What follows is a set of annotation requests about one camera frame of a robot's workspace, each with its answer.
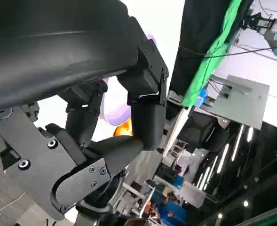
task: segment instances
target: bolt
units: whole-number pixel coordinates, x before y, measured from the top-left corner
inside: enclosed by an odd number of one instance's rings
[[[67,211],[67,207],[61,206],[60,211],[61,211],[61,212]]]
[[[30,161],[25,160],[25,159],[21,160],[18,163],[18,167],[19,167],[20,170],[27,170],[30,166],[31,166]]]
[[[104,174],[106,174],[106,173],[107,173],[106,167],[102,167],[102,168],[100,169],[100,174],[101,174],[101,175],[104,175]]]
[[[97,182],[96,182],[96,181],[94,181],[94,182],[91,183],[91,187],[96,187],[96,185],[97,185]]]
[[[55,149],[58,146],[58,142],[55,139],[51,139],[50,141],[48,141],[47,146],[50,149]]]
[[[94,166],[90,167],[89,172],[93,173],[94,171],[95,171],[95,167]]]

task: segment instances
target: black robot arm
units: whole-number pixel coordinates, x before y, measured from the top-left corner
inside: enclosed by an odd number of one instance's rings
[[[0,24],[0,136],[7,144],[0,156],[25,193],[62,220],[76,203],[82,209],[100,203],[91,201],[92,194],[102,196],[142,149],[159,145],[168,69],[154,41],[118,0],[58,1],[62,7],[55,2],[33,7],[33,1],[21,1],[9,8],[10,15],[29,8],[31,13]],[[0,7],[0,15],[7,9]],[[56,23],[43,21],[49,13]],[[94,143],[107,91],[102,79],[110,76],[128,90],[134,136]],[[66,128],[36,128],[37,100],[55,94],[68,102]],[[103,203],[97,209],[108,211]]]

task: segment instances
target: ceiling light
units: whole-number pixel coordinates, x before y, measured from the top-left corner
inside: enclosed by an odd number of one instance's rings
[[[210,170],[210,173],[209,173],[209,175],[208,175],[207,182],[209,182],[209,180],[210,180],[210,178],[211,178],[211,176],[212,176],[212,174],[213,174],[214,167],[215,167],[215,165],[216,165],[216,163],[217,163],[217,160],[218,160],[218,156],[216,156],[216,158],[215,158],[215,160],[214,160],[214,164],[213,164],[213,167],[212,167],[212,169]]]
[[[204,177],[203,177],[203,179],[202,179],[202,182],[201,182],[201,184],[200,184],[200,188],[199,188],[200,191],[203,190],[203,187],[204,187],[204,185],[205,185],[205,181],[206,181],[206,178],[207,178],[207,176],[208,176],[208,174],[209,174],[209,171],[210,171],[210,167],[207,167],[206,172],[205,172],[205,175],[204,175]]]
[[[201,180],[202,180],[202,177],[203,177],[203,174],[201,174],[201,176],[200,176],[200,178],[199,178],[199,181],[198,181],[198,183],[197,183],[197,187],[199,187],[200,182],[201,182]]]
[[[248,131],[247,142],[250,142],[252,140],[252,136],[253,136],[253,127],[250,127]]]
[[[249,206],[248,201],[247,201],[247,200],[245,200],[245,201],[243,202],[243,205],[244,205],[245,207],[248,207],[248,206]]]
[[[241,125],[240,131],[238,133],[236,145],[234,146],[234,151],[233,151],[233,155],[232,155],[231,161],[234,161],[234,159],[236,158],[238,144],[240,143],[240,140],[241,140],[241,137],[242,137],[242,133],[243,133],[243,129],[244,129],[244,125]]]
[[[224,148],[224,151],[223,151],[223,154],[222,154],[222,158],[221,158],[220,164],[218,166],[218,170],[217,170],[218,174],[221,173],[221,170],[222,170],[222,167],[223,167],[223,164],[224,164],[224,161],[225,161],[225,157],[226,157],[228,148],[229,148],[229,144],[226,144],[225,148]]]

